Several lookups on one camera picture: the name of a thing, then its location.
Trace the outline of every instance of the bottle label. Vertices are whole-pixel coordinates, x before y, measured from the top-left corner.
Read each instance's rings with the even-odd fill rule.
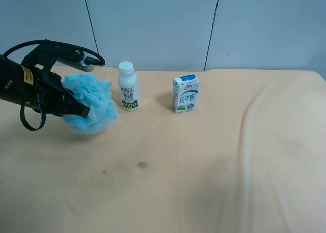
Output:
[[[120,91],[124,108],[133,109],[138,107],[138,86],[132,86],[129,88],[120,87]]]

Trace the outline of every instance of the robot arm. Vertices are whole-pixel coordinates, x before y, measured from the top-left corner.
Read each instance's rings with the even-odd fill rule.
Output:
[[[7,58],[15,50],[35,44],[39,45],[21,64]],[[86,118],[90,111],[89,107],[75,99],[71,90],[62,86],[61,77],[51,72],[56,61],[84,72],[93,71],[94,65],[105,65],[104,58],[89,49],[50,40],[25,42],[0,55],[0,99],[21,105],[20,119],[31,131],[44,126],[47,114],[58,117],[73,114]],[[25,107],[41,114],[38,128],[27,122]]]

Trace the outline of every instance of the yellow label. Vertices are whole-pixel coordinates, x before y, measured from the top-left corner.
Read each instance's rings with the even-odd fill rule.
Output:
[[[26,68],[24,66],[22,66],[22,69],[24,71],[24,82],[27,83],[27,84],[33,85],[33,74],[32,74],[32,72],[28,68]]]

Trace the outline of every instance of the mesh sponge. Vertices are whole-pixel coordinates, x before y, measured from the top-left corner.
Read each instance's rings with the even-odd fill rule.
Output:
[[[65,76],[62,85],[72,90],[80,103],[91,108],[86,118],[63,116],[73,132],[96,134],[118,119],[118,108],[111,100],[112,92],[109,90],[111,82],[102,82],[91,74],[73,74]]]

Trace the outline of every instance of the black cable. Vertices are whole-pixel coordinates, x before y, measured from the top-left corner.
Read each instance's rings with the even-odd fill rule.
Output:
[[[101,61],[101,64],[100,64],[101,66],[105,65],[104,58],[100,54],[98,54],[98,53],[96,53],[96,52],[94,52],[94,51],[92,51],[90,49],[87,49],[87,48],[84,48],[84,47],[81,47],[81,46],[68,44],[68,43],[63,43],[63,42],[58,42],[58,41],[50,41],[50,40],[35,40],[35,41],[27,41],[27,42],[21,43],[21,44],[19,44],[17,46],[14,46],[14,47],[10,48],[9,50],[7,50],[3,54],[3,56],[7,57],[9,54],[13,53],[14,51],[16,51],[18,49],[21,49],[21,48],[26,47],[26,46],[38,45],[38,44],[63,46],[63,47],[68,47],[68,48],[81,50],[81,51],[87,52],[87,53],[97,57]]]
[[[36,131],[36,130],[41,129],[44,126],[45,120],[46,120],[46,112],[44,110],[42,94],[40,94],[40,93],[37,94],[37,100],[39,103],[39,108],[40,108],[40,113],[41,113],[41,121],[40,121],[39,127],[34,128],[27,122],[26,117],[25,117],[25,91],[24,91],[24,88],[19,83],[14,82],[13,84],[16,86],[17,90],[21,94],[20,120],[21,120],[22,124],[30,131]]]

